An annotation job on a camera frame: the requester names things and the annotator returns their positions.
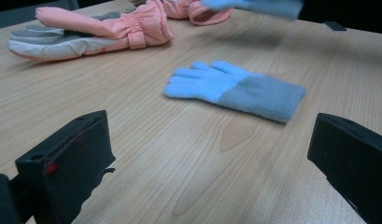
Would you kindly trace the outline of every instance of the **wooden table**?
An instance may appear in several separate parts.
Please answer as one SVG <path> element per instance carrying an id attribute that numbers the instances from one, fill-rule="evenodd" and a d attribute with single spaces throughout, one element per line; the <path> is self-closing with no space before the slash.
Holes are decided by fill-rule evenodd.
<path id="1" fill-rule="evenodd" d="M 382 35 L 241 10 L 217 25 L 169 25 L 175 39 L 162 46 L 52 63 L 7 50 L 24 24 L 0 29 L 0 173 L 14 177 L 19 156 L 106 110 L 117 170 L 74 223 L 364 223 L 306 154 L 319 112 L 382 134 Z M 196 60 L 270 74 L 307 95 L 288 124 L 166 98 L 173 70 Z"/>

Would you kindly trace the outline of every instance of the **light blue glove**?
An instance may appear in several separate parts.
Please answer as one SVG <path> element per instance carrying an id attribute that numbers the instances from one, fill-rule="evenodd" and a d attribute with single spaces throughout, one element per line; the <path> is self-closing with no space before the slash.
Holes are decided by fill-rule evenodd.
<path id="1" fill-rule="evenodd" d="M 280 122 L 292 119 L 306 89 L 274 77 L 252 74 L 224 61 L 178 68 L 164 89 L 168 97 L 193 98 Z"/>
<path id="2" fill-rule="evenodd" d="M 215 11 L 236 7 L 289 20 L 298 19 L 304 6 L 303 0 L 202 0 L 200 3 Z"/>

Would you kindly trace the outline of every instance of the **black object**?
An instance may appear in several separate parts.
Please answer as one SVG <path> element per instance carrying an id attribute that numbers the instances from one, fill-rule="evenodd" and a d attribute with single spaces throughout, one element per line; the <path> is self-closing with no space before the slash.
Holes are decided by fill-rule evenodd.
<path id="1" fill-rule="evenodd" d="M 318 114 L 307 158 L 367 223 L 382 223 L 382 136 Z"/>
<path id="2" fill-rule="evenodd" d="M 112 0 L 78 0 L 79 7 L 90 7 L 98 4 L 103 4 L 105 2 L 111 2 Z"/>
<path id="3" fill-rule="evenodd" d="M 16 177 L 0 174 L 0 224 L 71 223 L 114 160 L 106 111 L 72 120 L 16 159 Z"/>
<path id="4" fill-rule="evenodd" d="M 299 20 L 337 21 L 349 29 L 382 34 L 382 0 L 304 0 Z"/>
<path id="5" fill-rule="evenodd" d="M 347 29 L 336 21 L 325 21 L 324 24 L 333 31 L 346 31 Z"/>
<path id="6" fill-rule="evenodd" d="M 19 7 L 29 7 L 38 4 L 50 3 L 57 0 L 7 0 L 0 2 L 0 11 L 10 10 Z"/>

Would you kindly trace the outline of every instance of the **pink ski glove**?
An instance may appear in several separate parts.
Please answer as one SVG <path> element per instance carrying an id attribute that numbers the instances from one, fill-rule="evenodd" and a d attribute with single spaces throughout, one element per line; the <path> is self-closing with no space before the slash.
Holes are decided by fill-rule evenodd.
<path id="1" fill-rule="evenodd" d="M 163 0 L 163 8 L 167 17 L 172 19 L 190 18 L 195 25 L 213 25 L 229 19 L 232 9 L 220 12 L 202 7 L 200 0 Z"/>
<path id="2" fill-rule="evenodd" d="M 7 42 L 12 53 L 32 60 L 64 60 L 161 45 L 173 38 L 160 0 L 148 0 L 129 14 L 111 12 L 100 18 L 57 7 L 39 7 L 36 17 L 48 27 L 12 32 Z"/>

